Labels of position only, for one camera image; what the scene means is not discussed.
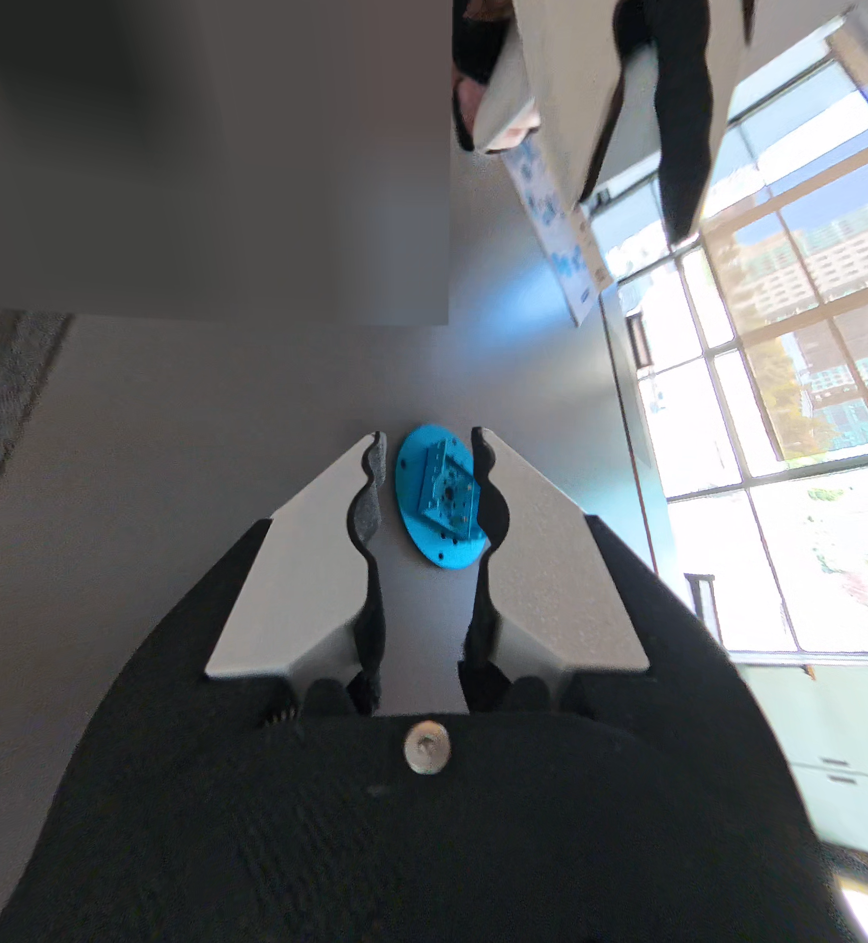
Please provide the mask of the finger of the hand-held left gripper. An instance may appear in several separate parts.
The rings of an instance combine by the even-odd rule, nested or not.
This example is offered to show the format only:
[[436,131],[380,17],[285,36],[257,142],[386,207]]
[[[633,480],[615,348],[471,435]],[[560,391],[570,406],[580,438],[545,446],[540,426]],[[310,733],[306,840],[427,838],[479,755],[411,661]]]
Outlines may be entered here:
[[687,241],[698,227],[755,28],[753,1],[639,1],[616,6],[614,35],[622,63],[646,45],[656,57],[657,178],[672,245]]
[[624,103],[615,39],[618,1],[513,4],[539,138],[562,206],[573,210],[599,179]]

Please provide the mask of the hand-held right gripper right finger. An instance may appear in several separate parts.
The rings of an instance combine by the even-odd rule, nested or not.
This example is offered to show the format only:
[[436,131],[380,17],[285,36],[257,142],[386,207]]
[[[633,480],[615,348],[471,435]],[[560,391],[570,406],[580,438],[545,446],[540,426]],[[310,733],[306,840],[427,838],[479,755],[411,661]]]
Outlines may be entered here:
[[466,699],[537,678],[559,699],[578,675],[642,674],[639,636],[581,507],[495,432],[472,431],[487,537],[460,662]]

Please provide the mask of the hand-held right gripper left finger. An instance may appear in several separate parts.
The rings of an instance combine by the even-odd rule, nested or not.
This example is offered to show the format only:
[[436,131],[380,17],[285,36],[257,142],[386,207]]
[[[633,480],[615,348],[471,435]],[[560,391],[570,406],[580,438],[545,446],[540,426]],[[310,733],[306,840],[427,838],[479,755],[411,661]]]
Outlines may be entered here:
[[269,518],[205,667],[211,679],[379,686],[385,617],[369,542],[380,527],[386,436],[363,436]]

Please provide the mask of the blue disc with square bracket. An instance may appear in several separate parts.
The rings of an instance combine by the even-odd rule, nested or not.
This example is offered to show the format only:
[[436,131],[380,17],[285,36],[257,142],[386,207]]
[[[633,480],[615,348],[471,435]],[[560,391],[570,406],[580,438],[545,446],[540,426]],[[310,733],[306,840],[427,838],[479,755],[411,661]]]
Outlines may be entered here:
[[478,523],[480,487],[461,437],[426,423],[411,431],[394,461],[395,500],[408,535],[435,566],[472,566],[487,544]]

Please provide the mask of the grey desk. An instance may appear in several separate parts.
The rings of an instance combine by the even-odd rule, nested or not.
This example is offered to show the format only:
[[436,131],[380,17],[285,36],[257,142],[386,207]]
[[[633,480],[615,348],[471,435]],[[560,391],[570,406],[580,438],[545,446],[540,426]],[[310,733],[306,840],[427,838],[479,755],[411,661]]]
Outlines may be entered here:
[[575,326],[502,161],[451,150],[446,325],[70,328],[0,482],[0,910],[147,632],[369,431],[485,426],[652,565],[616,309]]
[[634,487],[640,503],[645,551],[640,556],[662,579],[676,576],[676,547],[649,427],[640,394],[637,361],[616,284],[600,297],[605,339],[630,455]]

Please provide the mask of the person's left hand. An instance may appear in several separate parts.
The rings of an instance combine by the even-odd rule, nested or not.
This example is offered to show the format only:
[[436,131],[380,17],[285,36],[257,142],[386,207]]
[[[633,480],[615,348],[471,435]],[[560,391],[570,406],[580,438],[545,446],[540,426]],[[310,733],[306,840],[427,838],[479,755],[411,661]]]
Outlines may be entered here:
[[499,155],[520,146],[541,125],[534,105],[522,108],[508,121],[502,122],[484,143],[475,142],[475,124],[487,87],[462,73],[453,72],[451,89],[452,123],[455,139],[466,154]]

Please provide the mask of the cardboard box with blue print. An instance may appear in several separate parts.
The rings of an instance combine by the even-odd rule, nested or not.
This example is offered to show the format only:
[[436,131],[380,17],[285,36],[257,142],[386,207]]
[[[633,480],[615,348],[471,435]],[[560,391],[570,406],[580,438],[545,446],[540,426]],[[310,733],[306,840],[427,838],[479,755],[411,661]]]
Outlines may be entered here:
[[603,323],[602,301],[613,293],[614,279],[585,211],[564,208],[536,136],[502,159],[575,325]]

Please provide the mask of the black chair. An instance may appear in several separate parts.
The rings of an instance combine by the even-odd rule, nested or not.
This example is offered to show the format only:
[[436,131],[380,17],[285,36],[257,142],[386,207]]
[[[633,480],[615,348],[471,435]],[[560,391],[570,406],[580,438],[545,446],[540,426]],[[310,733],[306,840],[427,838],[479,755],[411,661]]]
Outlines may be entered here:
[[636,371],[651,370],[652,351],[645,331],[643,312],[638,309],[625,317],[626,331]]

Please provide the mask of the large glass window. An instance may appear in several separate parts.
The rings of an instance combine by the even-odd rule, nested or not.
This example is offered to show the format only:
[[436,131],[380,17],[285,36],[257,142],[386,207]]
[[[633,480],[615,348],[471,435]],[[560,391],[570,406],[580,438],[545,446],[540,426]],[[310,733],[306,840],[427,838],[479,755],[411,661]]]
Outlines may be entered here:
[[734,654],[868,654],[868,18],[849,6],[734,94],[696,233],[658,155],[590,207],[627,315],[691,603]]

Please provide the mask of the frosted glass partition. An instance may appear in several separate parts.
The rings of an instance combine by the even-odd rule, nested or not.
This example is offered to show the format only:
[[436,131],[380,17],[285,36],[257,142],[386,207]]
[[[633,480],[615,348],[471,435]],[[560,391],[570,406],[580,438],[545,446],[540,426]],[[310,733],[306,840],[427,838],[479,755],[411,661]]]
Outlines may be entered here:
[[737,666],[818,836],[868,853],[868,661]]

